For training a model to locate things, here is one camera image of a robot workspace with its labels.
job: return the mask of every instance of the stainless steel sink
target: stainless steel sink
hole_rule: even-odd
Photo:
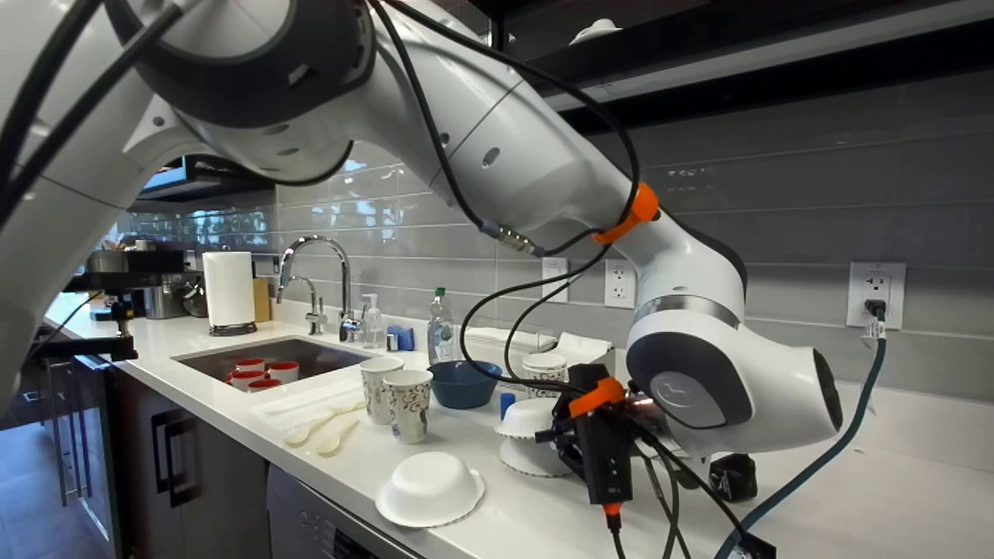
[[[326,377],[344,367],[355,367],[367,360],[364,353],[326,348],[326,344],[310,344],[300,338],[278,338],[278,340],[260,340],[260,344],[242,344],[242,348],[222,348],[222,350],[209,350],[209,353],[187,353],[177,358],[182,367],[192,367],[204,377],[213,377],[217,383],[228,383],[228,377],[237,368],[239,360],[297,360],[300,377]]]

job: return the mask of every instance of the white countertop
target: white countertop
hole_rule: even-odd
[[[76,296],[61,296],[46,320],[61,324],[76,301]],[[252,446],[258,455],[297,475],[367,525],[402,533],[404,543],[421,556],[457,556],[454,550],[479,559],[614,556],[601,516],[587,504],[582,481],[525,478],[500,463],[495,408],[471,412],[435,408],[428,415],[433,442],[419,446],[396,444],[388,430],[373,425],[358,412],[364,415],[358,432],[337,455],[326,461],[316,455],[315,446],[334,438],[334,421],[307,446],[285,446],[284,438],[328,408],[361,399],[358,367],[260,393],[242,393],[175,360],[194,350],[300,335],[305,328],[305,324],[260,324],[256,335],[213,338],[209,335],[204,320],[134,320],[131,331],[140,358],[117,367],[232,442]],[[90,324],[83,311],[68,324],[68,335],[115,335],[115,326]],[[419,353],[408,353],[404,360],[408,367],[424,367],[424,358]],[[843,388],[843,393],[848,393],[844,411],[851,411],[854,388]],[[797,498],[784,504],[784,510],[772,513],[772,523],[760,525],[759,533],[776,543],[786,559],[990,556],[990,432],[990,403],[879,390],[874,415],[854,446]],[[450,449],[487,481],[487,498],[469,520],[433,529],[428,538],[421,532],[388,529],[373,507],[373,498],[393,463],[419,449]],[[817,449],[821,446],[755,455],[760,494],[778,486]],[[623,550],[628,559],[656,559],[667,525],[659,504],[650,498],[644,468],[632,468],[632,492],[637,499],[623,504]],[[684,494],[684,533],[693,556],[714,556],[727,532],[730,525],[700,492]]]

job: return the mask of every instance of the electrical outlet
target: electrical outlet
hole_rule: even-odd
[[[848,326],[874,326],[876,320],[862,306],[871,298],[883,298],[887,305],[885,326],[903,326],[903,263],[891,261],[854,261],[848,263]]]
[[[549,278],[549,277],[562,277],[562,272],[568,272],[568,263],[564,263],[564,257],[541,257],[541,278]],[[549,293],[556,293],[562,281],[548,281],[548,287],[541,287],[541,296],[549,296]]]
[[[632,306],[632,268],[628,261],[601,263],[601,305]]]

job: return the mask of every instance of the faucet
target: faucet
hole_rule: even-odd
[[[297,277],[291,277],[291,257],[297,254],[297,249],[315,245],[315,243],[326,243],[326,245],[331,245],[331,250],[337,254],[337,263],[343,263],[337,340],[355,340],[361,324],[355,320],[355,311],[351,311],[351,263],[348,263],[344,245],[337,245],[334,239],[328,239],[328,235],[297,235],[296,243],[289,243],[289,245],[284,249],[284,254],[276,257],[273,296],[276,296],[276,301],[284,301],[284,289],[285,289],[291,278],[297,278]],[[323,301],[316,298],[316,289],[315,289],[310,278],[307,278],[307,287],[310,287],[310,314],[307,314],[307,324],[310,324],[310,335],[319,335],[319,324],[326,320],[326,318],[323,318]]]

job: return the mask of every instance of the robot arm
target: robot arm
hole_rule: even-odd
[[[117,39],[138,35],[155,6],[104,0]],[[446,23],[435,2],[410,6]],[[391,18],[421,77],[463,197],[491,230],[556,245],[562,224],[600,230],[614,224],[630,180],[512,69],[402,13]],[[37,257],[34,272],[46,281],[26,281],[26,298],[0,305],[0,335],[16,331],[16,348],[27,344],[59,278],[134,202],[153,169],[175,152],[210,149],[276,182],[316,182],[337,171],[355,139],[364,139],[396,154],[441,198],[454,198],[428,149],[435,139],[419,121],[396,49],[361,0],[201,2],[144,59],[140,77],[155,95],[131,81],[101,107],[124,119],[87,128],[71,149],[76,159],[59,159],[46,174],[71,188],[59,188],[55,180],[55,186],[46,180],[34,186],[34,193],[52,188],[61,198],[101,186],[99,202],[76,208],[74,230],[87,235],[51,239],[30,216],[23,221],[23,230],[0,233],[4,261],[26,254],[13,245],[26,233],[59,245]],[[107,162],[115,180],[74,176],[71,171],[87,162]],[[776,344],[741,324],[741,277],[723,254],[665,211],[618,239],[614,250],[637,268],[637,320],[628,338],[632,384],[667,412],[684,446],[700,454],[776,449],[837,430],[843,411],[830,367],[817,350]]]

